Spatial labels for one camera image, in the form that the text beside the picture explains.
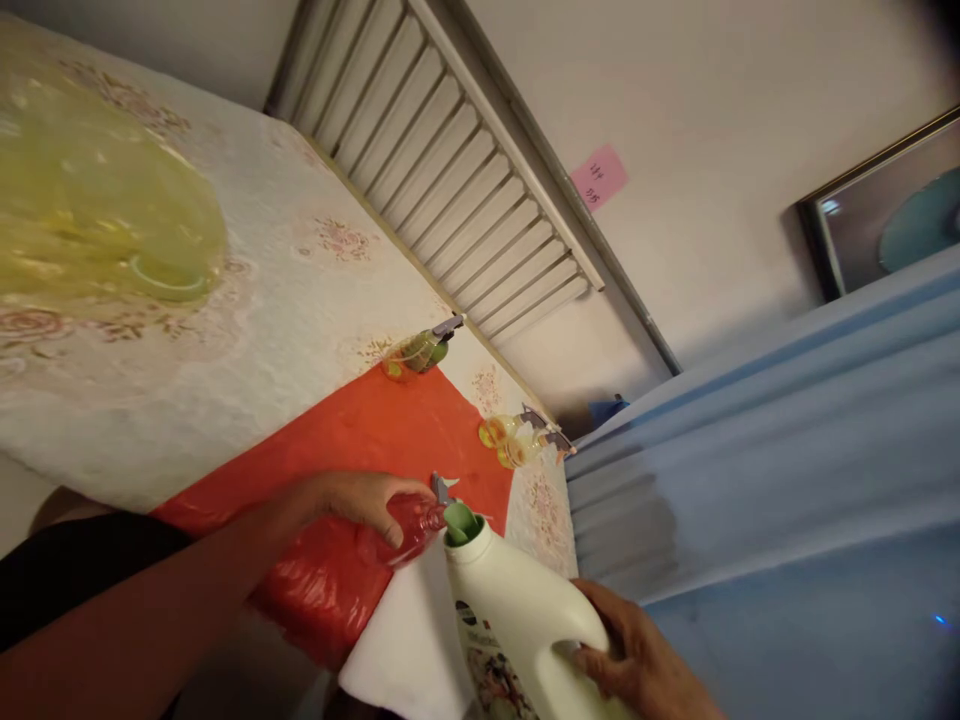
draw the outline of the white plastic bottle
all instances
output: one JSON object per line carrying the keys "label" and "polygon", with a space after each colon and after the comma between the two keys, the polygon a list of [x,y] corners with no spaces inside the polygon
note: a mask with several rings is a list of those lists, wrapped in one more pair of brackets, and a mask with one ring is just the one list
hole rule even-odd
{"label": "white plastic bottle", "polygon": [[466,506],[451,506],[446,518],[460,641],[486,717],[635,718],[619,700],[603,700],[568,659],[577,642],[609,648],[603,622],[583,593],[494,534]]}

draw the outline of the pink sticky note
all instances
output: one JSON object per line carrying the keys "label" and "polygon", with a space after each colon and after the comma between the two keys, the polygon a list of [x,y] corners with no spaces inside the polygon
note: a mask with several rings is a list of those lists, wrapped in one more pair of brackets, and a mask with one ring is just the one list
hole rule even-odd
{"label": "pink sticky note", "polygon": [[617,151],[610,145],[595,151],[589,160],[570,173],[570,179],[592,213],[612,198],[628,180]]}

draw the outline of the green bottle cap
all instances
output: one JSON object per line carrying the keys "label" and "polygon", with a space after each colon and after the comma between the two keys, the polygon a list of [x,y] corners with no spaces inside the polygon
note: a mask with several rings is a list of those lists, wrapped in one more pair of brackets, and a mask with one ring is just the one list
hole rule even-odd
{"label": "green bottle cap", "polygon": [[447,521],[445,542],[450,547],[466,545],[483,529],[477,516],[462,502],[455,502],[447,507],[443,511],[443,519]]}

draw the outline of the red cloth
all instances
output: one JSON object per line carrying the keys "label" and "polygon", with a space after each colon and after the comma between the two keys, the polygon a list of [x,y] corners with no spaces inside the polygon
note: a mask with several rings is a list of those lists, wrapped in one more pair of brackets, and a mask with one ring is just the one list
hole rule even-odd
{"label": "red cloth", "polygon": [[[451,491],[503,534],[513,471],[477,436],[481,416],[434,368],[411,383],[379,366],[341,388],[259,445],[168,500],[152,514],[194,537],[325,470],[388,472],[429,482],[460,478]],[[252,601],[318,664],[339,669],[392,573],[363,564],[356,526],[322,518],[307,528]]]}

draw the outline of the hand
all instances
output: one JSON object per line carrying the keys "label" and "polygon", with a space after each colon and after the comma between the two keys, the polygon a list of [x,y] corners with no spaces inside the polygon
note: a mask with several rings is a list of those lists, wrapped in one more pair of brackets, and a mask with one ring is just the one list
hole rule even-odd
{"label": "hand", "polygon": [[623,660],[582,647],[574,662],[603,692],[645,720],[723,720],[706,688],[637,605],[588,580],[573,584],[600,613]]}
{"label": "hand", "polygon": [[353,522],[370,525],[393,547],[403,542],[403,530],[387,511],[394,495],[419,495],[437,501],[437,496],[419,480],[394,477],[386,473],[328,472],[307,481],[312,517],[338,515]]}

